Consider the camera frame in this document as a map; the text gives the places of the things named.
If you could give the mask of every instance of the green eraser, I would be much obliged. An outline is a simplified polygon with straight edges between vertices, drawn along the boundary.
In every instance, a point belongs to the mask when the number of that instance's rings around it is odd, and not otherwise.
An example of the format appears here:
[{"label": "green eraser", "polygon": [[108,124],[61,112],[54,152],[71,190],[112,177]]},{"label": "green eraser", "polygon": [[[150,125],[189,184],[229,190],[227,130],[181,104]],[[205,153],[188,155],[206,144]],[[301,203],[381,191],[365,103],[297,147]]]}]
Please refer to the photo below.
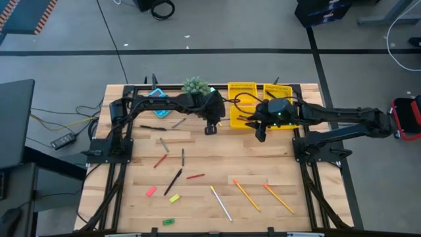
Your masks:
[{"label": "green eraser", "polygon": [[162,223],[163,223],[164,225],[174,224],[174,219],[164,220]]}]

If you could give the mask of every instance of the white cable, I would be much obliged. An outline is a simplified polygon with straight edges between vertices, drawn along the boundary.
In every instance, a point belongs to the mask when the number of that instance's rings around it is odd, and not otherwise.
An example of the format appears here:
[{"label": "white cable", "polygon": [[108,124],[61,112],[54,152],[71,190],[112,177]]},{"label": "white cable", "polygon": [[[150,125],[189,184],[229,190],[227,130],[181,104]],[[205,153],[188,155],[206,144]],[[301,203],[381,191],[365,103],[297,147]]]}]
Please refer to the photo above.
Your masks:
[{"label": "white cable", "polygon": [[421,72],[421,69],[411,69],[411,68],[407,68],[405,66],[403,66],[393,55],[392,52],[390,51],[389,48],[389,34],[390,34],[390,30],[392,29],[393,25],[402,18],[402,16],[404,16],[405,14],[407,14],[409,11],[411,11],[415,6],[417,6],[419,3],[421,2],[421,0],[418,0],[418,2],[416,2],[410,9],[408,9],[406,12],[404,12],[401,16],[399,16],[398,18],[396,18],[396,20],[392,23],[392,25],[390,25],[389,30],[387,31],[387,35],[386,35],[386,44],[387,44],[387,51],[390,54],[390,57],[392,57],[393,60],[395,60],[395,62],[401,66],[403,69],[412,71],[412,72]]}]

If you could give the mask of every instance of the small plant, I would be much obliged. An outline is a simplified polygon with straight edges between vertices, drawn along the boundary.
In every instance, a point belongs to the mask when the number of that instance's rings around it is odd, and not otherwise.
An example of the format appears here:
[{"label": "small plant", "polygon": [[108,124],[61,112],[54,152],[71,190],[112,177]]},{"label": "small plant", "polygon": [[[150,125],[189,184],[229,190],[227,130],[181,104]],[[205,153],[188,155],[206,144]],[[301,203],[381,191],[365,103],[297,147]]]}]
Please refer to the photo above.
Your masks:
[{"label": "small plant", "polygon": [[184,93],[201,93],[202,95],[207,95],[211,92],[211,89],[208,87],[208,83],[200,77],[187,78],[183,84],[182,91]]}]

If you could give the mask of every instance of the wooden board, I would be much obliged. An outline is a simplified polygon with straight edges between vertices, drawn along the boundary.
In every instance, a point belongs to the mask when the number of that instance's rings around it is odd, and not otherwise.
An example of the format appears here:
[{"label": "wooden board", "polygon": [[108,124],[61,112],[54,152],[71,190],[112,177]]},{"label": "wooden board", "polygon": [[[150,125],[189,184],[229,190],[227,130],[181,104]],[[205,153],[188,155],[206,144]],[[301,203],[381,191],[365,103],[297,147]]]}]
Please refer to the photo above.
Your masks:
[{"label": "wooden board", "polygon": [[[121,98],[123,87],[107,86],[96,133],[98,138],[104,138],[109,133],[109,103]],[[305,101],[322,104],[317,84],[301,84],[301,87]],[[220,92],[227,97],[227,91]],[[179,91],[166,93],[174,96]],[[227,117],[230,106],[226,104]],[[177,127],[180,129],[177,131],[152,131],[139,127],[144,124],[170,128],[185,117],[187,120]],[[266,142],[260,143],[254,130],[232,129],[229,121],[222,121],[218,134],[213,136],[204,135],[205,126],[206,122],[195,115],[187,116],[176,111],[164,119],[146,111],[135,119],[132,132],[134,156],[128,165],[124,183],[119,232],[150,232],[152,227],[158,227],[159,232],[265,232],[268,226],[273,226],[275,231],[310,230],[301,171],[295,162],[291,144],[292,130],[268,131]],[[311,129],[327,130],[328,126],[320,124]],[[159,138],[164,139],[170,152],[154,169],[153,165],[165,154]],[[168,195],[163,196],[182,167],[182,148],[186,153],[183,173]],[[101,165],[85,181],[79,207],[79,213],[85,219],[94,214],[103,200],[108,170],[109,165]],[[319,163],[318,170],[327,201],[347,224],[352,225],[339,169],[328,163]],[[186,179],[201,173],[205,176]],[[261,212],[233,183],[234,178],[261,208]],[[290,213],[263,184],[269,184],[295,214]],[[232,222],[225,216],[210,185],[215,187]],[[157,191],[147,197],[145,194],[151,186],[156,186]],[[175,194],[181,198],[170,203],[169,199]],[[111,225],[113,207],[112,203],[107,226]],[[318,205],[315,209],[318,225],[321,226]],[[163,226],[162,221],[171,218],[175,219],[175,223]],[[77,219],[75,229],[83,225]]]}]

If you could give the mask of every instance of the concrete floor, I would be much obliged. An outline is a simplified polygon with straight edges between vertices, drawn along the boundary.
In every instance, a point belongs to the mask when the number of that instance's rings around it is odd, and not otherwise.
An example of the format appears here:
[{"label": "concrete floor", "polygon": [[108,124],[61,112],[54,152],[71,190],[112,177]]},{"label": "concrete floor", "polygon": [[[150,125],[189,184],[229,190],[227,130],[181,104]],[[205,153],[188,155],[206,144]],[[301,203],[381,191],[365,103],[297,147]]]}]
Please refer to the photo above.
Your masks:
[{"label": "concrete floor", "polygon": [[[173,0],[176,13],[156,21],[112,0],[99,0],[119,50],[127,49],[310,49],[305,29],[293,12],[296,1]],[[358,27],[360,16],[385,14],[394,0],[378,5],[355,5],[339,22],[314,27],[319,49],[385,49],[387,27]],[[414,12],[421,13],[421,5]],[[394,48],[406,49],[409,37],[420,36],[420,25],[397,26],[390,39]],[[8,35],[0,51],[114,50],[96,0],[61,0],[38,36]],[[398,55],[412,68],[421,68],[419,55]],[[396,97],[421,94],[420,74],[399,68],[386,54],[321,55],[326,80],[336,107],[379,107],[384,111]],[[209,82],[255,81],[319,83],[311,54],[196,54],[124,55],[129,83],[143,83],[155,73],[160,83],[182,82],[200,76]],[[36,80],[33,107],[73,111],[78,105],[95,106],[107,84],[125,83],[116,55],[0,57],[0,82]],[[45,120],[62,124],[78,117],[36,112]],[[44,143],[66,134],[49,132],[31,120],[28,136]],[[78,153],[89,146],[86,133],[59,152],[32,141],[27,145],[55,157]],[[344,142],[354,154],[348,158],[364,228],[421,233],[421,178],[419,141],[394,138],[357,138]],[[62,159],[83,163],[83,157]],[[80,183],[43,172],[43,194],[75,192]],[[79,196],[42,199],[38,209],[66,207],[39,214],[38,235],[70,232]]]}]

